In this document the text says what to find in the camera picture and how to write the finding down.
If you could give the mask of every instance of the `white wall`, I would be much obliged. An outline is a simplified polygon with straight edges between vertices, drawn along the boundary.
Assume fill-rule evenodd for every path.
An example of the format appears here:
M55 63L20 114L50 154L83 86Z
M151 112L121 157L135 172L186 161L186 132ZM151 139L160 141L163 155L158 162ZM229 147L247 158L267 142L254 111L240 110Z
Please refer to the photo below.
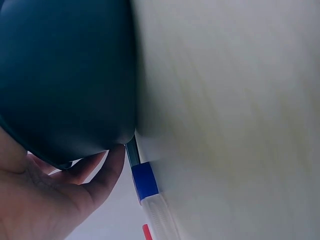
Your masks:
M102 162L87 179L100 169ZM139 205L128 158L108 200L67 238L67 240L144 240L145 215Z
M135 7L137 141L181 239L319 240L319 0Z

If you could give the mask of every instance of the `wooden surface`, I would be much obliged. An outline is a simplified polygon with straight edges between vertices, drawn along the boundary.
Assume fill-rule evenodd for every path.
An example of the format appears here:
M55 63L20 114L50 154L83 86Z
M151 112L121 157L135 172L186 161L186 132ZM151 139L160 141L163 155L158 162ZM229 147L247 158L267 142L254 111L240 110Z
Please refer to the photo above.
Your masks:
M181 239L320 239L319 1L134 7L139 151Z

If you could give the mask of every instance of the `finger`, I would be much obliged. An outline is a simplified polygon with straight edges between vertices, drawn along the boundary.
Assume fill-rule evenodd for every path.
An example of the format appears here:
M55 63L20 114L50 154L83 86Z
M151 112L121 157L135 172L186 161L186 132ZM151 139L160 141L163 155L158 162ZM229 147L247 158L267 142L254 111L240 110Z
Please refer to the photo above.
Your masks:
M96 166L104 158L106 152L101 152L78 161L73 167L66 171L59 171L50 176L63 184L82 184L92 173Z
M0 127L0 170L23 173L28 165L27 151Z
M54 170L56 170L54 166L51 166L49 163L46 163L45 161L42 161L40 158L33 154L28 154L27 157L33 160L35 164L40 168L40 170L45 174L50 174Z
M99 172L89 183L81 185L90 194L95 209L109 197L116 185L124 167L125 153L124 145L110 150Z

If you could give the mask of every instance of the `white surface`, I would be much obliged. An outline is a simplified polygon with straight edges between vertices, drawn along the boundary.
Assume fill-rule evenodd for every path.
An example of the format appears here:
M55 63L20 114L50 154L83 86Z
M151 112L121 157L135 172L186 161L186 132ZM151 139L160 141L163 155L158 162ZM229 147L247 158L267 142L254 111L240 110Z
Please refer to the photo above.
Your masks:
M90 180L101 164L88 178ZM128 158L108 200L67 240L144 240L145 214L139 205Z
M136 0L138 144L183 240L320 239L318 0Z

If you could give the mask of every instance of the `dark green rounded object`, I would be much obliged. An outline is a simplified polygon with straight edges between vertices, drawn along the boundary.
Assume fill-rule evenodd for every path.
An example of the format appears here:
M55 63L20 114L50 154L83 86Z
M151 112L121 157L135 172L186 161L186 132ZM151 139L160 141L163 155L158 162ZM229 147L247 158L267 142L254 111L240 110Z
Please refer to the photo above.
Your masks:
M126 144L137 76L129 1L0 0L0 8L1 127L60 169Z

